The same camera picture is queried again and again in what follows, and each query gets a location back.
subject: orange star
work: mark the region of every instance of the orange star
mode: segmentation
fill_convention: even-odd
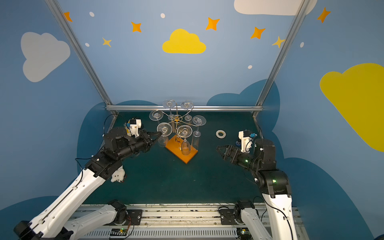
[[[133,22],[131,22],[131,23],[132,23],[132,26],[133,26],[133,30],[132,30],[132,32],[134,32],[134,31],[141,32],[141,30],[140,30],[140,25],[141,25],[141,23],[138,23],[138,24],[135,24],[135,23],[133,23]]]
[[[68,21],[72,21],[72,19],[70,18],[70,12],[67,12],[67,13],[64,13],[64,16],[65,18],[68,20]]]
[[[325,18],[330,14],[331,12],[328,12],[325,8],[323,10],[323,13],[319,16],[317,20],[321,20],[321,23],[324,22]]]
[[[252,39],[252,38],[258,38],[258,39],[260,39],[260,38],[262,37],[262,33],[263,33],[264,30],[265,30],[265,28],[264,28],[264,29],[258,29],[257,27],[255,27],[255,32],[254,32],[253,35],[251,36],[251,39]]]
[[[220,19],[212,20],[208,18],[208,26],[205,30],[213,29],[216,31],[216,24],[219,22]]]

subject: tape roll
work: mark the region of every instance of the tape roll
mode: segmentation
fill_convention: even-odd
[[[226,133],[223,130],[217,130],[216,137],[218,137],[218,138],[225,138],[225,136],[226,136]]]

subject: orange wooden base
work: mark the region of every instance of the orange wooden base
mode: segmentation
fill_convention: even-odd
[[[183,155],[180,150],[180,143],[176,142],[176,135],[169,139],[166,148],[171,151],[176,157],[180,158],[185,164],[187,164],[198,152],[194,147],[191,146],[191,152],[189,155]]]

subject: ventilation grille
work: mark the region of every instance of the ventilation grille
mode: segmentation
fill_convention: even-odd
[[[105,238],[105,239],[108,239],[110,234],[111,234],[110,228],[98,228],[94,231],[87,233],[81,239],[87,239],[87,238]]]
[[[110,229],[96,229],[83,236],[81,239],[114,239],[121,238],[122,236],[109,236]],[[223,238],[235,237],[237,238],[236,228],[218,227],[218,228],[135,228],[130,238],[196,238],[196,237],[210,237],[210,238]]]

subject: white cloud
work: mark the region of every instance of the white cloud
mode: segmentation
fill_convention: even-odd
[[[45,78],[71,54],[66,42],[58,41],[49,33],[24,33],[21,45],[26,58],[23,65],[24,75],[34,83]]]
[[[310,0],[306,14],[317,0]],[[235,10],[242,14],[296,15],[301,0],[235,0]]]

